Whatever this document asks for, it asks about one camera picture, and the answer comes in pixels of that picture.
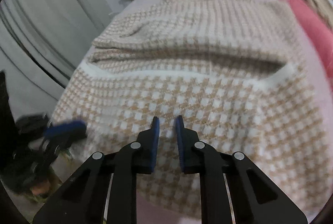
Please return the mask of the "left hand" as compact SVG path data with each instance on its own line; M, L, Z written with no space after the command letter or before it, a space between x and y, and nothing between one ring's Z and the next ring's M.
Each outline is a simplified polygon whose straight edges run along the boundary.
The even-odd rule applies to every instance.
M33 196L40 196L42 198L48 197L51 190L51 182L49 179L39 181L31 186L29 190Z

